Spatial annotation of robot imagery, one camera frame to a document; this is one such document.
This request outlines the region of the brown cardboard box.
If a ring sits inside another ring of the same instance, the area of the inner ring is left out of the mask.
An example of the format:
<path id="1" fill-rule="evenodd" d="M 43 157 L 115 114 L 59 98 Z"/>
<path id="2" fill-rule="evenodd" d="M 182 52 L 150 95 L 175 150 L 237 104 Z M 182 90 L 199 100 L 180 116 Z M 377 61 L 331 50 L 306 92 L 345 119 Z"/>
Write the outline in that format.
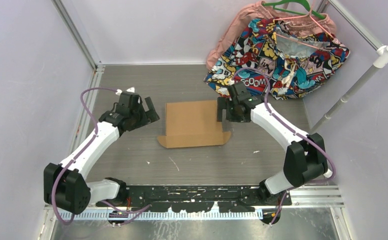
<path id="1" fill-rule="evenodd" d="M 157 137 L 167 148 L 221 146 L 232 133 L 217 120 L 216 100 L 168 102 L 165 104 L 165 135 Z"/>

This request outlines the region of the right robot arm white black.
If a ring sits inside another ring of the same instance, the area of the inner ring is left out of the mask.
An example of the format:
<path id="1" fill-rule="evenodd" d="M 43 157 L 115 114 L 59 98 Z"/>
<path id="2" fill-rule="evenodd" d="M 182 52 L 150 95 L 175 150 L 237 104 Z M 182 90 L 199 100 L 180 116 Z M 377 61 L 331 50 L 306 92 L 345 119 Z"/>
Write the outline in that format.
<path id="1" fill-rule="evenodd" d="M 283 168 L 259 183 L 258 194 L 265 205 L 273 205 L 279 194 L 335 177 L 336 167 L 325 151 L 324 139 L 309 134 L 280 115 L 266 95 L 252 95 L 242 82 L 228 88 L 229 97 L 217 99 L 217 121 L 254 123 L 264 129 L 285 150 Z"/>

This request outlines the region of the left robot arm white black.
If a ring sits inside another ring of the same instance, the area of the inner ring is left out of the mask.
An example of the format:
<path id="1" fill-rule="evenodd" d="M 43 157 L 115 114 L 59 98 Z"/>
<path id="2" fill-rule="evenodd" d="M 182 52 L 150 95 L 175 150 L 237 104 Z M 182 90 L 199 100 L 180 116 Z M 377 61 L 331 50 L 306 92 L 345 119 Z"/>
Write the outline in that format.
<path id="1" fill-rule="evenodd" d="M 118 102 L 94 121 L 94 129 L 74 152 L 60 163 L 49 163 L 43 171 L 43 197 L 47 204 L 74 215 L 100 202 L 120 207 L 127 203 L 127 184 L 113 177 L 87 182 L 89 172 L 124 133 L 160 119 L 151 97 L 116 90 Z"/>

